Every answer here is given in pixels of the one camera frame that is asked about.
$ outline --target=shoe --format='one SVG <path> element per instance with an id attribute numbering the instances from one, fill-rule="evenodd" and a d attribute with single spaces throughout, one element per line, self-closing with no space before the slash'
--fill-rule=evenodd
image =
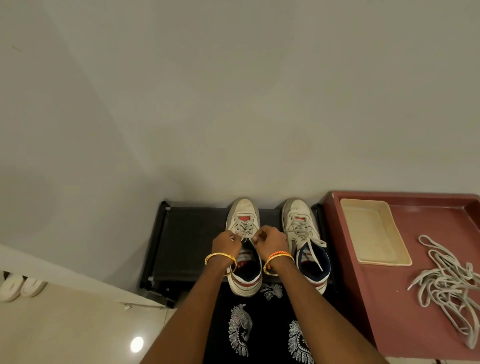
<path id="1" fill-rule="evenodd" d="M 327 243 L 320 239 L 312 210 L 302 200 L 291 198 L 283 205 L 282 224 L 298 269 L 323 294 L 330 275 L 330 259 L 324 249 Z"/>
<path id="2" fill-rule="evenodd" d="M 262 259 L 252 243 L 252 238 L 260 227 L 259 212 L 252 201 L 239 198 L 227 217 L 227 230 L 242 235 L 242 247 L 237 258 L 237 269 L 230 274 L 228 284 L 238 296 L 251 297 L 262 285 Z M 235 265 L 227 268 L 231 272 Z"/>

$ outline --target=black clothing with white print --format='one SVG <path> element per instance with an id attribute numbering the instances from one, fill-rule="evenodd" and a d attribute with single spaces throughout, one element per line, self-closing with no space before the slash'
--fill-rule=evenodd
<path id="1" fill-rule="evenodd" d="M 253 297 L 222 283 L 208 332 L 204 363 L 313 364 L 285 288 L 262 284 Z"/>

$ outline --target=tray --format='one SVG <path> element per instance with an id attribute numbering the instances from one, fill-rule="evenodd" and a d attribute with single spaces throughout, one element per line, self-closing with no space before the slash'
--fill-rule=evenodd
<path id="1" fill-rule="evenodd" d="M 342 198 L 379 200 L 389 204 L 395 224 L 410 253 L 412 265 L 386 267 L 360 264 L 355 255 Z M 442 310 L 420 307 L 418 289 L 407 287 L 424 269 L 435 267 L 421 234 L 452 251 L 464 264 L 480 271 L 480 196 L 475 194 L 410 194 L 330 192 L 324 200 L 351 322 L 384 356 L 480 360 L 480 343 L 473 350 Z M 477 292 L 469 293 L 477 302 Z"/>
<path id="2" fill-rule="evenodd" d="M 360 263 L 412 264 L 387 202 L 344 198 L 340 204 Z"/>
<path id="3" fill-rule="evenodd" d="M 152 236 L 140 280 L 143 295 L 172 307 L 180 295 L 189 291 L 204 268 L 205 257 L 211 252 L 212 240 L 225 230 L 229 208 L 176 207 L 162 201 L 158 207 Z M 282 206 L 261 208 L 260 222 L 282 230 Z M 335 307 L 341 304 L 338 292 L 341 276 L 335 254 L 330 252 L 330 233 L 321 205 L 312 206 L 319 233 L 327 242 L 332 271 L 324 297 Z M 265 283 L 279 283 L 278 277 L 263 275 Z"/>

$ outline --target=beige plastic tray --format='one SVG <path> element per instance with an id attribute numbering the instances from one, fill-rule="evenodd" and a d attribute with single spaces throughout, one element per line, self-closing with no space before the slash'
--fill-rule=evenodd
<path id="1" fill-rule="evenodd" d="M 344 198 L 340 204 L 359 263 L 412 265 L 387 202 Z"/>

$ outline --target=black shoe rack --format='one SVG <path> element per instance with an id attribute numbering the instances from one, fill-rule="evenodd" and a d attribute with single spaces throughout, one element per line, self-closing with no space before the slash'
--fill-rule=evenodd
<path id="1" fill-rule="evenodd" d="M 282 206 L 259 211 L 262 225 L 282 231 Z M 312 211 L 332 266 L 324 297 L 335 306 L 341 288 L 337 259 L 322 205 L 313 205 Z M 145 297 L 173 307 L 179 296 L 192 288 L 202 273 L 205 257 L 211 253 L 212 240 L 225 230 L 228 212 L 229 208 L 174 207 L 162 201 L 140 281 Z M 263 282 L 279 283 L 279 279 L 264 274 Z"/>

